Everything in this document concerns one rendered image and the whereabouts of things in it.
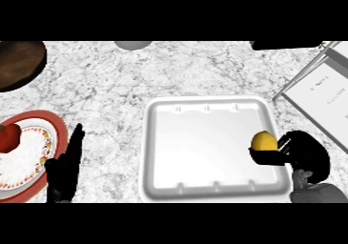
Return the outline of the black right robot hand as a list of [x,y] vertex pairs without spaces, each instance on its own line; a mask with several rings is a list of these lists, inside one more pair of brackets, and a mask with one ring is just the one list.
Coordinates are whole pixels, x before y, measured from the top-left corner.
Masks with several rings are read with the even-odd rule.
[[331,175],[331,156],[325,146],[304,131],[288,132],[277,141],[276,151],[257,151],[249,147],[249,155],[258,165],[283,166],[292,170],[313,172],[310,184],[325,181]]

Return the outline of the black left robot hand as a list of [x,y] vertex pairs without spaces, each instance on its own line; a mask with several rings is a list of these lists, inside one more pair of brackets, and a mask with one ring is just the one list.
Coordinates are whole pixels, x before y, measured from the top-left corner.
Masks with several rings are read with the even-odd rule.
[[48,203],[70,203],[73,201],[79,177],[84,137],[85,131],[82,129],[82,124],[78,124],[73,130],[67,151],[58,158],[51,158],[44,163],[48,182]]

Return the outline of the yellow lemon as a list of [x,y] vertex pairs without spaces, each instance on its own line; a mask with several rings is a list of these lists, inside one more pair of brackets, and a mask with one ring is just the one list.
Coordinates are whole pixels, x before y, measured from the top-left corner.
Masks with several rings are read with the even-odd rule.
[[252,137],[251,147],[257,151],[276,151],[277,150],[276,137],[267,131],[260,132]]

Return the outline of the white plastic tray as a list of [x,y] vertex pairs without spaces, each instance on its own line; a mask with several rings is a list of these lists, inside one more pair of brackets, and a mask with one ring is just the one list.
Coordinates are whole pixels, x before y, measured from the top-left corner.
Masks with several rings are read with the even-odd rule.
[[138,192],[153,203],[286,203],[285,167],[249,155],[258,132],[276,132],[264,98],[254,95],[159,97],[143,119]]

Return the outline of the red rimmed floral plate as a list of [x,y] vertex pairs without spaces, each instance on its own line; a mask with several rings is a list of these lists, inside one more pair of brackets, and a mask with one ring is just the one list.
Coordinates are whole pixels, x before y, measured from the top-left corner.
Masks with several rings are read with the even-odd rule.
[[0,203],[26,202],[47,185],[44,163],[67,149],[69,131],[63,118],[50,111],[23,112],[0,126],[21,128],[20,144],[0,153]]

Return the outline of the red apple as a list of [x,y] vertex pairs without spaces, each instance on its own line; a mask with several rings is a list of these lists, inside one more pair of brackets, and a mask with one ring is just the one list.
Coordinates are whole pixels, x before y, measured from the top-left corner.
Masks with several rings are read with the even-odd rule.
[[21,128],[17,124],[0,125],[0,153],[10,153],[20,144]]

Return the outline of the dark brown round wooden board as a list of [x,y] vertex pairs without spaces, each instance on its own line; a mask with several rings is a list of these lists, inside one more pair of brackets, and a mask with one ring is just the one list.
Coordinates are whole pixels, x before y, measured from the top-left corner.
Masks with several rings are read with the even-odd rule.
[[44,41],[0,41],[0,92],[26,86],[44,71]]

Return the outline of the black appliance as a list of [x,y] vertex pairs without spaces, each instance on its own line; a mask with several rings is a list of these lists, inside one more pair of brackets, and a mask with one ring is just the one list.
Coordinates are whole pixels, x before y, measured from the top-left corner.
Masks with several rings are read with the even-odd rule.
[[319,47],[322,41],[251,41],[251,47],[255,51],[300,49]]

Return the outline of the grey round object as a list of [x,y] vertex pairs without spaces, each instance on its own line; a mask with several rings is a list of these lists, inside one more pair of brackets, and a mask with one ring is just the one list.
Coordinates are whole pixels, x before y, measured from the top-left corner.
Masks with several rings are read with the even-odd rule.
[[152,44],[152,41],[116,41],[115,44],[126,51],[137,51],[144,49]]

